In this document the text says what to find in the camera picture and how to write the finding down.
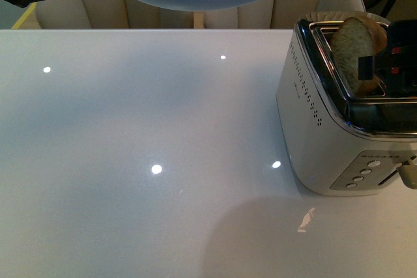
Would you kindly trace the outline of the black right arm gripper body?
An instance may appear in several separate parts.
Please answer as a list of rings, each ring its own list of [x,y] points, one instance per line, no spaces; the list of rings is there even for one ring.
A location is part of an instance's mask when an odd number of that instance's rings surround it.
[[[392,22],[387,45],[379,53],[358,58],[358,78],[377,76],[386,93],[416,92],[416,20]]]

